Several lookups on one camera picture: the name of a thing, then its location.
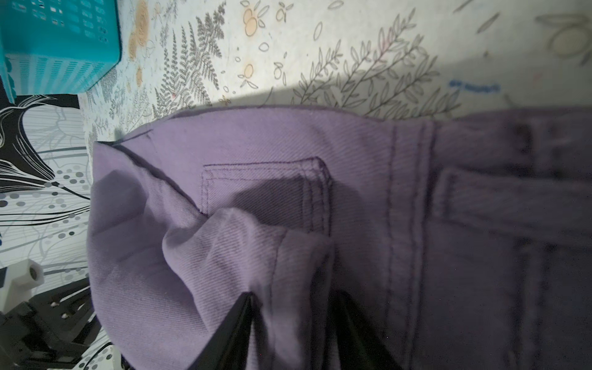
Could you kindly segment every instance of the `jeans pocket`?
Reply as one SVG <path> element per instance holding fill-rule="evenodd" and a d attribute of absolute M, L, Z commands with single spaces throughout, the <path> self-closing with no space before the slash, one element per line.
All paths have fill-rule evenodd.
<path fill-rule="evenodd" d="M 264 224 L 329 234 L 330 175 L 323 161 L 207 165 L 201 211 L 236 207 Z"/>

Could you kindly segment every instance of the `floral tablecloth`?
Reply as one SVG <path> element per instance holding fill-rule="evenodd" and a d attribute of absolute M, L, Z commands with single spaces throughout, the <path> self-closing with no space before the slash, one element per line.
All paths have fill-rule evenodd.
<path fill-rule="evenodd" d="M 121 62 L 79 96 L 87 143 L 212 105 L 319 104 L 403 119 L 592 103 L 592 2 L 118 6 Z"/>

